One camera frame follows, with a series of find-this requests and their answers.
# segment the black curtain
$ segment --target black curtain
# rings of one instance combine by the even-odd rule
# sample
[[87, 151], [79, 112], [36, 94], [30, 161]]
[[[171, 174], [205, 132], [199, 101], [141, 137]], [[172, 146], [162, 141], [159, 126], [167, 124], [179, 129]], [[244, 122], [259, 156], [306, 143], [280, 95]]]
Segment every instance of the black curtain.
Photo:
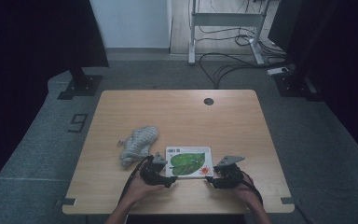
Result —
[[88, 0], [0, 0], [0, 170], [70, 66], [108, 66]]

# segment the green leaf illustration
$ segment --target green leaf illustration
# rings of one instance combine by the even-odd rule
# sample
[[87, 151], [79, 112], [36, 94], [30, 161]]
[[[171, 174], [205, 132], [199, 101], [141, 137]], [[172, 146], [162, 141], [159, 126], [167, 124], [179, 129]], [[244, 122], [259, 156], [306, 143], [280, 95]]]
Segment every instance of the green leaf illustration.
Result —
[[183, 153], [171, 158], [173, 175], [191, 175], [205, 163], [205, 153]]

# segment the table top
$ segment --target table top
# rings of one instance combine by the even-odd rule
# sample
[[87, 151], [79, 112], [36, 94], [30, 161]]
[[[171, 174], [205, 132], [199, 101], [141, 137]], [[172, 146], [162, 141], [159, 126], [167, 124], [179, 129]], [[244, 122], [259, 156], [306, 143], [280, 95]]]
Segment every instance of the table top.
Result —
[[[213, 99], [206, 105], [206, 98]], [[243, 156], [237, 165], [252, 177], [268, 213], [290, 213], [291, 194], [269, 128], [254, 91], [104, 91], [63, 205], [65, 214], [110, 214], [135, 168], [122, 167], [118, 142], [144, 126], [158, 127], [150, 154], [166, 147], [210, 147], [213, 165], [225, 155]], [[131, 214], [242, 214], [249, 212], [230, 189], [205, 179], [178, 179], [133, 206]]]

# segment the gray cloth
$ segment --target gray cloth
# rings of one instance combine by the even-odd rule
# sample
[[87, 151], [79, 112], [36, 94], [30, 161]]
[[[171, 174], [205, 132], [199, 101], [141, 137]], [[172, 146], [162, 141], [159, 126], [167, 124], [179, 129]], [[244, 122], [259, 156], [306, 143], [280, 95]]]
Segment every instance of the gray cloth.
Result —
[[143, 159], [149, 155], [149, 149], [158, 137], [158, 129], [154, 126], [146, 126], [135, 129], [132, 136], [124, 142], [119, 142], [124, 150], [120, 154], [121, 164], [130, 166], [134, 161]]

